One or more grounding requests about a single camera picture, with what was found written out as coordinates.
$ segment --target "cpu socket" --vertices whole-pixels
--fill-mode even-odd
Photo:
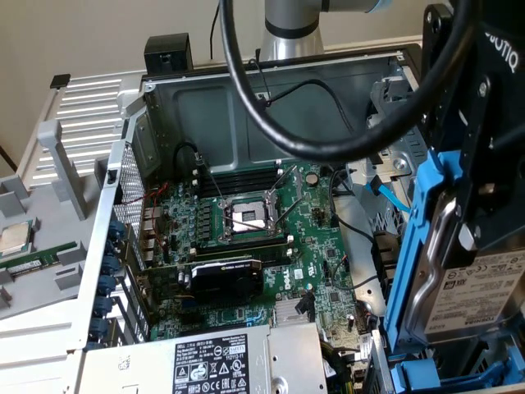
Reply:
[[[264,201],[232,204],[231,218],[235,220],[231,228],[235,234],[260,231],[255,227],[267,228],[268,214]]]
[[[220,241],[232,241],[234,236],[257,233],[253,236],[274,236],[276,232],[276,194],[258,193],[256,195],[230,198],[221,206],[224,213]]]

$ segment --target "metal side panel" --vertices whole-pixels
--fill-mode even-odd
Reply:
[[[79,175],[93,173],[95,159],[108,157],[112,143],[121,139],[123,98],[139,92],[144,73],[71,78],[67,87],[50,90],[17,172],[25,187],[57,179],[53,159],[36,139],[39,123],[49,119],[61,122],[62,143]]]

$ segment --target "white wall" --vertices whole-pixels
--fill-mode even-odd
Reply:
[[[430,0],[393,0],[373,14],[322,14],[325,45],[421,34]],[[208,59],[216,0],[1,0],[0,145],[16,163],[56,74],[89,76],[144,68],[151,35],[189,32],[194,62]],[[254,53],[264,29],[264,1],[236,0],[241,52]],[[223,59],[220,26],[214,47]],[[7,171],[0,163],[0,176]]]

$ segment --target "capacitor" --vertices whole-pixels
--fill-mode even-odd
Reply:
[[[352,332],[352,328],[354,327],[355,323],[355,317],[352,314],[349,314],[346,318],[348,319],[348,331]]]
[[[186,286],[189,286],[189,278],[190,278],[190,270],[189,268],[187,268],[186,271],[184,272],[184,284]]]
[[[177,279],[180,285],[184,285],[184,271],[182,269],[177,273]]]
[[[306,184],[315,187],[319,183],[319,176],[315,172],[309,172],[305,177]]]

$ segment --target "warning label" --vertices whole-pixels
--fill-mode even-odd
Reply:
[[[249,392],[248,336],[177,344],[173,394]]]
[[[445,271],[426,334],[495,322],[525,271],[525,251],[478,257]]]

